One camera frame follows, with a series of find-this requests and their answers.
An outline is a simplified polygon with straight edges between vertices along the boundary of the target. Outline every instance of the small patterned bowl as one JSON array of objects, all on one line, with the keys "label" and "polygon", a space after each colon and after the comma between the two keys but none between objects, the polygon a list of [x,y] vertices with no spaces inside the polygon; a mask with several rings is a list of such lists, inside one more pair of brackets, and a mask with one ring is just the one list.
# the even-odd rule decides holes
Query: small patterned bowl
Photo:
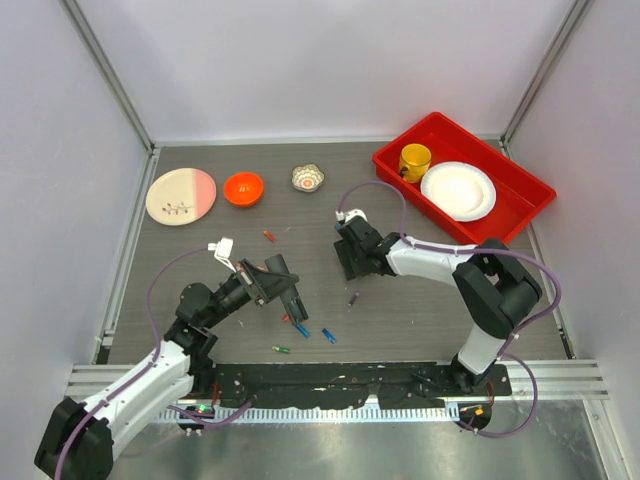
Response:
[{"label": "small patterned bowl", "polygon": [[291,174],[293,188],[301,192],[315,192],[322,182],[324,182],[324,173],[314,163],[296,167]]}]

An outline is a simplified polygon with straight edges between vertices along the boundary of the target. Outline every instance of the blue battery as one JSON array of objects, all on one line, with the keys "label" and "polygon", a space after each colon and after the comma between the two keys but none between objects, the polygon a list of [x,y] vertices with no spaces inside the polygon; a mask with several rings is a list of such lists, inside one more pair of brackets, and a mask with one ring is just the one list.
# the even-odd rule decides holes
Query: blue battery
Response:
[{"label": "blue battery", "polygon": [[326,328],[322,329],[322,333],[324,333],[324,336],[327,337],[331,343],[336,343],[337,342],[336,337],[334,337],[331,334],[331,332],[329,330],[327,330]]},{"label": "blue battery", "polygon": [[309,330],[307,330],[306,328],[304,328],[302,325],[300,325],[299,323],[296,323],[296,328],[298,330],[300,330],[300,333],[303,334],[305,336],[305,338],[309,338],[311,336],[311,334],[309,333]]}]

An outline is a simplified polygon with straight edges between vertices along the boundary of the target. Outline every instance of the plate with leaf design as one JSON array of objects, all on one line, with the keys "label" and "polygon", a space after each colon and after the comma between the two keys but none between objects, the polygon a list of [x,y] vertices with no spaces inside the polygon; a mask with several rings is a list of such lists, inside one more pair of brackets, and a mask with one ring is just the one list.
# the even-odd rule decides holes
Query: plate with leaf design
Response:
[{"label": "plate with leaf design", "polygon": [[156,222],[178,226],[202,218],[216,200],[216,182],[202,170],[179,168],[158,178],[147,192],[147,212]]}]

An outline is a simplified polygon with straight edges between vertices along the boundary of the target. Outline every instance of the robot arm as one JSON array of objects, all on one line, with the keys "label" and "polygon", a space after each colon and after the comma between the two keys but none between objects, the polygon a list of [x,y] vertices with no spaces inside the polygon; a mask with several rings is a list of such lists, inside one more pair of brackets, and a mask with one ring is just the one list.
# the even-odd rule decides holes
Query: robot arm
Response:
[{"label": "robot arm", "polygon": [[167,405],[192,391],[203,392],[214,383],[215,366],[208,354],[217,337],[203,329],[218,324],[250,301],[262,306],[280,297],[292,323],[308,318],[295,287],[299,278],[289,273],[282,255],[267,259],[266,269],[247,260],[233,266],[228,260],[232,244],[231,239],[222,239],[210,245],[214,256],[233,273],[215,292],[201,283],[183,289],[177,318],[165,334],[155,362],[152,352],[103,391],[81,403],[65,398],[58,404],[36,453],[38,468],[53,478],[62,447],[87,412],[153,363],[89,420],[65,459],[65,479],[107,478],[127,444]]},{"label": "robot arm", "polygon": [[[475,325],[453,359],[457,367],[453,380],[463,391],[481,384],[509,335],[540,300],[542,290],[533,277],[514,258],[419,249],[401,240],[398,233],[383,238],[361,211],[349,212],[339,220],[336,230],[342,239],[334,246],[347,280],[371,273],[414,275],[458,288]],[[411,237],[407,240],[414,243]],[[448,250],[474,247],[421,244]],[[507,248],[497,240],[482,246]]]}]

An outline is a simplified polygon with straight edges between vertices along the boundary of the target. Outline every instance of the green battery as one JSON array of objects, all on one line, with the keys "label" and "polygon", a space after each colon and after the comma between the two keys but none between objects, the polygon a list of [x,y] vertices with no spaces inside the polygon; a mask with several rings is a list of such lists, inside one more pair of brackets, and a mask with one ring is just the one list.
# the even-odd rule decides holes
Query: green battery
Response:
[{"label": "green battery", "polygon": [[273,350],[274,352],[280,352],[280,353],[289,353],[289,349],[287,347],[278,347],[277,345],[274,345],[273,347],[271,347],[271,350]]}]

